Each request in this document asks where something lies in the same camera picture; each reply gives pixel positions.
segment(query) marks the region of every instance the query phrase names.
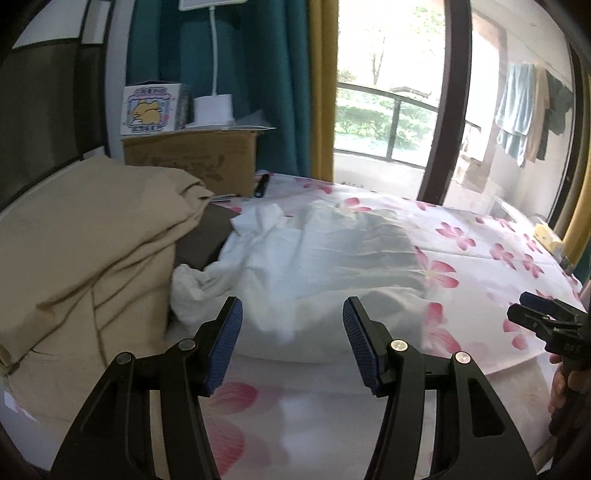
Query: yellow object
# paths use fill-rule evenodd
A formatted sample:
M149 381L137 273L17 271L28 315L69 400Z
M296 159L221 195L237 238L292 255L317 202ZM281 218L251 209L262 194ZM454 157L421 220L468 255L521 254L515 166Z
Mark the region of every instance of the yellow object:
M312 80L311 176L333 180L339 1L309 0Z
M134 120L140 120L144 125L159 124L162 120L160 117L160 105L158 100L153 102L146 102L142 100L133 109Z
M587 171L581 195L564 236L564 253L573 265L576 265L583 256L589 243L589 235L591 235L591 148L587 157Z
M562 255L564 249L562 240L546 223L538 223L535 226L534 237L553 256L560 257Z

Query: yellow curtain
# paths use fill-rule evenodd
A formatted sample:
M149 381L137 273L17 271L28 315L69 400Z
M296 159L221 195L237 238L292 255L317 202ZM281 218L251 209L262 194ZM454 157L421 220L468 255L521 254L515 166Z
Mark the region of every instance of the yellow curtain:
M581 195L574 209L573 219L564 236L564 253L576 265L589 243L591 235L591 148L587 157L587 171Z
M312 89L311 175L333 180L339 0L309 0Z

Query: beige clothing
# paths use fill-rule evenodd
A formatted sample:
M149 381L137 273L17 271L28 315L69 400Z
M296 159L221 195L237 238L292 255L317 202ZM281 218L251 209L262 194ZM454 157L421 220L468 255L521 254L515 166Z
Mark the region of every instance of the beige clothing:
M210 196L182 170L99 156L7 212L0 360L19 406L66 426L117 353L167 347L175 241Z
M544 117L548 108L550 108L550 90L548 89L546 69L536 65L534 111L532 113L530 129L525 139L524 158L526 160L535 162L535 158L538 155L542 131L544 129Z

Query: metal screw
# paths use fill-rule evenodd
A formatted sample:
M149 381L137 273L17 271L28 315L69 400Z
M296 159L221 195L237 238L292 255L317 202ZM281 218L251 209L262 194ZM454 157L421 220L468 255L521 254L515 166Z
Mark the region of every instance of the metal screw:
M461 364L469 364L472 358L466 352L458 352L456 353L456 360Z
M185 338L185 340L181 340L178 343L178 348L184 351L193 350L195 348L195 341L190 338Z
M128 364L129 362L131 362L131 353L128 352L123 352L120 353L119 355L117 355L115 357L115 361L119 364L119 365L125 365Z
M404 352L408 348L408 343L404 340L394 340L390 343L392 350L396 350L397 352Z

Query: printed box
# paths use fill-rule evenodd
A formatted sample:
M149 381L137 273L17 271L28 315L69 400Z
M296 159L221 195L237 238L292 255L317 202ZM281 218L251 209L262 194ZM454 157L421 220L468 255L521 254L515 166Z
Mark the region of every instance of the printed box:
M182 83L150 83L125 87L121 135L173 132L187 122L189 87Z

